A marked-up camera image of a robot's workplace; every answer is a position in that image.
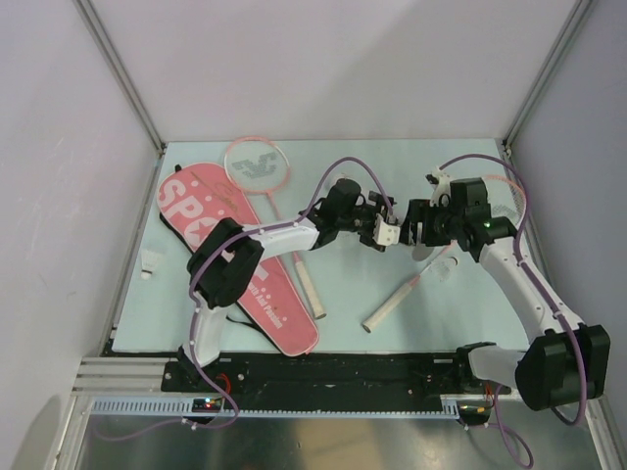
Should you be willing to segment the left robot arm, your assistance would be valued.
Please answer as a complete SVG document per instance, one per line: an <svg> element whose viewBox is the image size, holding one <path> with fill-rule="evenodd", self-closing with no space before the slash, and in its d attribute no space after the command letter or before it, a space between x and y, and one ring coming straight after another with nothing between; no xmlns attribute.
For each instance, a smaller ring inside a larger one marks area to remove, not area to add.
<svg viewBox="0 0 627 470"><path fill-rule="evenodd" d="M343 231L357 233L374 250L385 250L386 223L395 224L394 199L378 186L367 196L356 181L337 180L324 197L317 193L298 215L273 224L242 225L231 217L221 219L187 262L188 294L194 312L187 342L181 347L189 360L183 379L197 391L217 380L213 363L219 356L219 339L225 310L245 294L260 264L270 258L312 251L335 241Z"/></svg>

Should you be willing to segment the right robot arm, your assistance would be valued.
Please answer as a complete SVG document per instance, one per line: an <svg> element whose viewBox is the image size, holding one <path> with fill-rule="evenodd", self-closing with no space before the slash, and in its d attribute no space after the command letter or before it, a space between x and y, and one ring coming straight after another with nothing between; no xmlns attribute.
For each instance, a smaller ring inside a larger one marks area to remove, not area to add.
<svg viewBox="0 0 627 470"><path fill-rule="evenodd" d="M476 392L487 381L518 390L533 410L594 400L603 395L610 339L588 326L556 294L522 245L527 200L521 185L498 175L426 177L428 199L410 201L400 241L420 248L456 243L497 283L528 340L524 351L494 343L460 348L467 359L453 368L455 385Z"/></svg>

